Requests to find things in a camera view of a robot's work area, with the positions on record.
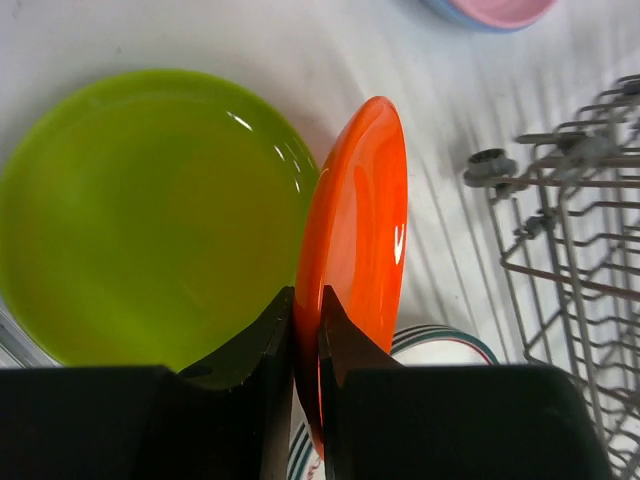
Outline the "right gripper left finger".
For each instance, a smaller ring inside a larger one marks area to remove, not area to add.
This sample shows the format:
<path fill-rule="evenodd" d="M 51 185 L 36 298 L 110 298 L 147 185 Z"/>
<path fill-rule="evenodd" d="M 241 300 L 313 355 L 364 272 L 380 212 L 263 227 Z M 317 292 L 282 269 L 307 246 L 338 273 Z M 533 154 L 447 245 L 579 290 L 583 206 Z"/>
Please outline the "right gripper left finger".
<path fill-rule="evenodd" d="M 231 340 L 164 366 L 1 373 L 5 479 L 282 479 L 292 404 L 285 287 Z"/>

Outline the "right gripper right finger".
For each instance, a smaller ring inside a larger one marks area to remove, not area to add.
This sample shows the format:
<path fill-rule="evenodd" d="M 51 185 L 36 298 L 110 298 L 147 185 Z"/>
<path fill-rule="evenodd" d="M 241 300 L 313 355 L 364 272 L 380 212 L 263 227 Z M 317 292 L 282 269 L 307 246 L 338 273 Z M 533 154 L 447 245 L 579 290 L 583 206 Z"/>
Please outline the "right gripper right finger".
<path fill-rule="evenodd" d="M 330 479 L 606 479 L 584 401 L 542 365 L 404 366 L 326 287 L 318 333 Z"/>

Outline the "white printed plate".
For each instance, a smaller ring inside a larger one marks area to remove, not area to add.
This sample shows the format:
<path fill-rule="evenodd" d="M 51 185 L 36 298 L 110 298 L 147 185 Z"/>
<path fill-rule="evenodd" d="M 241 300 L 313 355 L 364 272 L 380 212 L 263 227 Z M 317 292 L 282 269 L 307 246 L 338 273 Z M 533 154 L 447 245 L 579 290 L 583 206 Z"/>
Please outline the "white printed plate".
<path fill-rule="evenodd" d="M 497 365 L 479 338 L 453 327 L 417 325 L 394 334 L 391 356 L 404 366 Z M 324 462 L 314 449 L 306 419 L 291 433 L 287 479 L 325 479 Z"/>

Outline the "orange patterned plate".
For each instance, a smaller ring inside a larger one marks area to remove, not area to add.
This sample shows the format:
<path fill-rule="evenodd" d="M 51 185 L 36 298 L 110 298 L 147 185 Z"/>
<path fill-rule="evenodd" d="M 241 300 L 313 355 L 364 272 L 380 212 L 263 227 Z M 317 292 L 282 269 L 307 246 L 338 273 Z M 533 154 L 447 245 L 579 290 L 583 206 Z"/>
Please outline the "orange patterned plate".
<path fill-rule="evenodd" d="M 384 96 L 367 100 L 324 163 L 296 274 L 295 382 L 312 444 L 324 451 L 317 336 L 330 286 L 348 318 L 382 351 L 396 328 L 408 236 L 408 176 L 399 115 Z"/>

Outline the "green plastic plate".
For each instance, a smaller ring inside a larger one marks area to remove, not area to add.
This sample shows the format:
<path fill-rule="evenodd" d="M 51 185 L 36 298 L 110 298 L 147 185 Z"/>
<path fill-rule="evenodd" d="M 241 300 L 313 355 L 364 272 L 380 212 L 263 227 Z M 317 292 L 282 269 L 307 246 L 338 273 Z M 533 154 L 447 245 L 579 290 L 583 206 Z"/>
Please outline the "green plastic plate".
<path fill-rule="evenodd" d="M 293 284 L 317 179 L 297 131 L 232 82 L 101 79 L 2 169 L 2 296 L 62 365 L 179 371 Z"/>

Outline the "grey wire dish rack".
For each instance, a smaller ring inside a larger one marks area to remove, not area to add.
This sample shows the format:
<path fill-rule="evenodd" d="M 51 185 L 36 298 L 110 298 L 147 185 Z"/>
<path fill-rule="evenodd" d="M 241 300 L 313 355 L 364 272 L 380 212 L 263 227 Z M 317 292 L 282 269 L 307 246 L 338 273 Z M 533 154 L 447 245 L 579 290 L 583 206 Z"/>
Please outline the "grey wire dish rack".
<path fill-rule="evenodd" d="M 639 79 L 573 117 L 481 150 L 466 186 L 487 202 L 523 358 L 580 392 L 612 475 L 639 475 Z"/>

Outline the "blue plastic plate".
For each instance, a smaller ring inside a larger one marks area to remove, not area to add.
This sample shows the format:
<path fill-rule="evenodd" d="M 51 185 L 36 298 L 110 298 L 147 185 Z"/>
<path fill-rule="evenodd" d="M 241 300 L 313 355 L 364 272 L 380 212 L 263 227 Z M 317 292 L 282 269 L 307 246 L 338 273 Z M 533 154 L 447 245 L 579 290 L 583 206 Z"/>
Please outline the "blue plastic plate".
<path fill-rule="evenodd" d="M 445 0 L 423 0 L 422 4 L 430 8 L 444 20 L 473 31 L 502 34 L 517 32 L 529 27 L 529 25 L 524 25 L 520 27 L 504 28 L 487 25 L 468 15 L 465 15 L 459 9 L 454 7 L 449 1 Z"/>

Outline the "pink plastic plate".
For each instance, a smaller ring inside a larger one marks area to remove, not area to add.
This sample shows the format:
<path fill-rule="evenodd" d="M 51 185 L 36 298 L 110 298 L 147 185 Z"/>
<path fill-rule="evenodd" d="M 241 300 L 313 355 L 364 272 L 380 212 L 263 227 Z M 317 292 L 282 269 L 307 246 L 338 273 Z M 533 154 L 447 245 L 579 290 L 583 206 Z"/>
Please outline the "pink plastic plate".
<path fill-rule="evenodd" d="M 448 5 L 483 27 L 516 30 L 537 22 L 555 0 L 450 0 Z"/>

